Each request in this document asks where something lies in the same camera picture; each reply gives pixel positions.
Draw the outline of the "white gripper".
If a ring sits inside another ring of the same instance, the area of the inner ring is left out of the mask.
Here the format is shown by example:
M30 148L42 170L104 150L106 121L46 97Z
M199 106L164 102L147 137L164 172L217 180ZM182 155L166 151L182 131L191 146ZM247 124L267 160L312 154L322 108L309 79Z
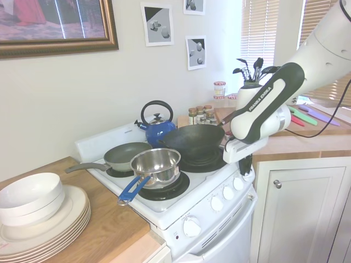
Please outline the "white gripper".
M262 149L268 143L268 139L267 137L252 144L246 144L240 140L230 140L225 137L222 140L223 161L228 164L239 162L240 174L245 176L252 170L252 154Z

